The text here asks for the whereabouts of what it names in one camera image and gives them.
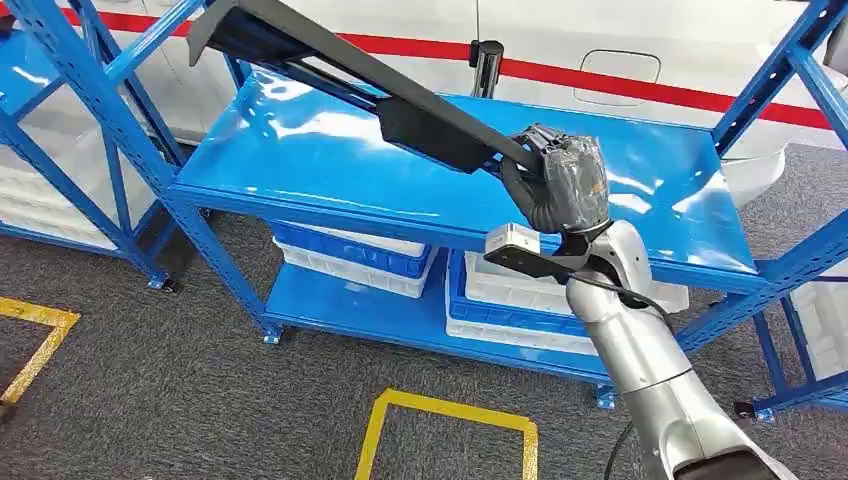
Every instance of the lower shelf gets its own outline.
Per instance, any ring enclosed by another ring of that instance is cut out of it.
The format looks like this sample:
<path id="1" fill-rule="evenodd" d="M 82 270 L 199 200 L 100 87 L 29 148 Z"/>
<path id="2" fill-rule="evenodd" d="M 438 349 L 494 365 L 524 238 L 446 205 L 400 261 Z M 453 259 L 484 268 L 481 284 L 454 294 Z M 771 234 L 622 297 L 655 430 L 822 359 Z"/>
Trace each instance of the lower shelf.
<path id="1" fill-rule="evenodd" d="M 443 249 L 419 299 L 283 265 L 268 297 L 263 320 L 610 384 L 606 369 L 596 356 L 448 336 L 446 261 L 447 252 Z"/>

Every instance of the black cable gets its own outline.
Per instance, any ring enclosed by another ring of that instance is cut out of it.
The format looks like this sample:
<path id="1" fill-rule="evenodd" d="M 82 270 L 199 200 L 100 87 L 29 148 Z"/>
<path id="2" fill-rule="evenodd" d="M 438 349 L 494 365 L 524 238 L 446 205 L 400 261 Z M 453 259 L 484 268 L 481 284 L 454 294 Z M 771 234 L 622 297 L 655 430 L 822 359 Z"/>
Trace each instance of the black cable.
<path id="1" fill-rule="evenodd" d="M 632 430 L 633 421 L 627 422 L 627 426 L 624 427 L 621 435 L 618 436 L 618 440 L 615 441 L 615 445 L 613 445 L 612 451 L 610 452 L 610 458 L 607 460 L 607 468 L 604 469 L 604 480 L 609 480 L 609 476 L 612 474 L 612 465 L 615 463 L 615 457 L 618 455 L 618 451 L 621 450 L 621 446 L 624 445 L 624 440 L 627 439 Z"/>
<path id="2" fill-rule="evenodd" d="M 594 279 L 591 279 L 591 278 L 586 278 L 586 277 L 577 275 L 574 272 L 563 272 L 563 273 L 566 277 L 568 277 L 572 280 L 577 280 L 578 282 L 583 282 L 583 283 L 592 285 L 593 287 L 603 288 L 604 290 L 609 290 L 611 292 L 616 292 L 616 293 L 619 293 L 619 294 L 622 294 L 622 295 L 627 295 L 627 296 L 635 298 L 636 300 L 639 300 L 640 302 L 642 302 L 642 303 L 648 305 L 649 307 L 653 308 L 654 310 L 656 310 L 657 313 L 662 318 L 663 322 L 665 323 L 665 326 L 668 327 L 668 329 L 671 331 L 671 333 L 674 333 L 674 328 L 672 328 L 672 326 L 671 326 L 671 319 L 668 316 L 668 312 L 666 312 L 665 309 L 662 308 L 657 302 L 646 297 L 645 295 L 642 295 L 641 293 L 634 292 L 633 290 L 630 290 L 629 288 L 619 287 L 618 285 L 612 285 L 612 284 L 609 284 L 609 283 L 599 282 L 598 280 L 594 280 Z"/>
<path id="3" fill-rule="evenodd" d="M 577 275 L 574 272 L 565 272 L 565 275 L 572 280 L 577 280 L 578 282 L 583 282 L 588 285 L 592 285 L 593 287 L 603 288 L 604 290 L 609 290 L 611 292 L 616 292 L 622 295 L 629 295 L 636 300 L 648 305 L 657 311 L 657 313 L 662 317 L 663 322 L 668 327 L 668 329 L 674 333 L 674 328 L 671 326 L 671 319 L 669 318 L 668 312 L 665 311 L 657 302 L 654 300 L 642 295 L 641 293 L 636 293 L 629 288 L 619 287 L 617 285 L 611 285 L 609 283 L 599 282 L 592 278 L 586 278 L 580 275 Z M 627 423 L 627 426 L 624 427 L 624 430 L 618 436 L 618 440 L 615 441 L 615 445 L 613 445 L 612 450 L 610 451 L 610 456 L 607 459 L 607 467 L 604 469 L 604 480 L 609 480 L 610 475 L 612 474 L 612 466 L 615 463 L 615 457 L 618 456 L 618 451 L 621 450 L 621 446 L 624 444 L 624 440 L 630 435 L 630 432 L 633 430 L 633 421 Z"/>

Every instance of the upper shelf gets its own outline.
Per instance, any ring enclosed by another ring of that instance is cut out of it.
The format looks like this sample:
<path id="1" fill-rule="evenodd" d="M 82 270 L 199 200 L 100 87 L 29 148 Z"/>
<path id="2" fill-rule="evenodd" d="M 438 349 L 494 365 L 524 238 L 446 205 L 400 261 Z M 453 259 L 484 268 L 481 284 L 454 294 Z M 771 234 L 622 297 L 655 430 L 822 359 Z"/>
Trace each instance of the upper shelf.
<path id="1" fill-rule="evenodd" d="M 611 216 L 638 228 L 655 265 L 755 271 L 709 131 L 447 99 L 508 134 L 541 122 L 597 136 Z M 172 190 L 212 208 L 466 250 L 482 250 L 486 233 L 499 225 L 525 223 L 488 173 L 453 172 L 389 145 L 370 114 L 261 71 L 248 79 Z"/>
<path id="2" fill-rule="evenodd" d="M 29 35 L 12 30 L 0 38 L 0 108 L 16 120 L 31 112 L 62 84 L 47 55 Z"/>

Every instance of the red stripe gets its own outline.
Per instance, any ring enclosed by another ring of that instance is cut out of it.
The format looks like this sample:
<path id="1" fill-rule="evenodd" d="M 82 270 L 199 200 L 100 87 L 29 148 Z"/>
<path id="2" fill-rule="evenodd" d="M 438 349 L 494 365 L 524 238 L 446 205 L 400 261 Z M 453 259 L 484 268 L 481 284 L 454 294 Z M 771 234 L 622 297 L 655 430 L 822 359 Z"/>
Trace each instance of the red stripe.
<path id="1" fill-rule="evenodd" d="M 79 25 L 79 19 L 73 10 L 63 9 L 65 15 L 74 25 Z M 126 13 L 100 12 L 103 23 L 112 30 L 141 33 L 147 30 L 157 20 L 155 17 L 132 15 Z M 186 21 L 174 31 L 174 36 L 184 37 L 191 28 L 191 22 Z M 440 42 L 435 40 L 419 40 L 412 38 L 381 37 L 374 35 L 359 35 L 340 33 L 340 37 L 365 50 L 368 53 L 383 55 L 399 55 L 405 57 L 439 58 L 446 60 L 467 60 L 469 47 L 467 44 L 455 42 Z M 501 65 L 504 76 L 533 80 L 537 82 L 563 85 L 567 87 L 593 90 L 597 92 L 622 95 L 625 97 L 641 98 L 652 102 L 679 105 L 682 107 L 725 112 L 733 103 L 735 97 L 718 93 L 702 92 L 688 88 L 641 82 L 628 78 L 612 77 L 597 73 L 583 72 L 570 68 L 554 67 L 539 63 L 525 62 L 505 58 Z M 802 125 L 806 127 L 830 129 L 830 125 L 822 113 L 815 108 L 796 107 L 772 103 L 760 115 L 761 119 L 775 122 Z"/>
<path id="2" fill-rule="evenodd" d="M 377 37 L 355 33 L 339 33 L 340 37 L 368 53 L 402 57 L 441 58 L 468 61 L 468 44 L 417 40 L 413 38 Z"/>
<path id="3" fill-rule="evenodd" d="M 701 92 L 658 83 L 641 82 L 629 78 L 611 77 L 609 75 L 541 65 L 509 58 L 503 60 L 501 74 L 542 83 L 582 88 L 596 92 L 641 98 L 653 102 L 721 113 L 727 111 L 733 100 L 736 99 L 736 97 L 730 95 Z M 760 118 L 813 128 L 831 128 L 819 110 L 782 103 L 769 104 L 763 110 Z"/>

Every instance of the shelf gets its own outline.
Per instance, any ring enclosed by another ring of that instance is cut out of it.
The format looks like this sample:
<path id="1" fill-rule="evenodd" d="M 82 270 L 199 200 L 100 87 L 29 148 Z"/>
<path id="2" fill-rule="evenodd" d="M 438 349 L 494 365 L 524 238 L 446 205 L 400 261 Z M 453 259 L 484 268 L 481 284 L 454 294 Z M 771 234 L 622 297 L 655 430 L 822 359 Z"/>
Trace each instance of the shelf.
<path id="1" fill-rule="evenodd" d="M 657 279 L 730 291 L 745 291 L 734 290 L 736 280 L 761 282 L 709 131 L 446 98 L 504 133 L 541 122 L 598 136 L 611 215 L 642 233 Z M 491 175 L 453 172 L 389 145 L 376 117 L 263 72 L 248 79 L 171 190 L 195 205 L 463 250 L 481 251 L 506 222 L 525 223 Z"/>
<path id="2" fill-rule="evenodd" d="M 20 120 L 60 85 L 61 76 L 29 35 L 12 30 L 0 38 L 0 108 L 6 114 Z"/>
<path id="3" fill-rule="evenodd" d="M 282 325 L 367 338 L 434 352 L 609 384 L 595 356 L 449 337 L 445 333 L 442 249 L 420 299 L 283 265 L 263 317 Z"/>

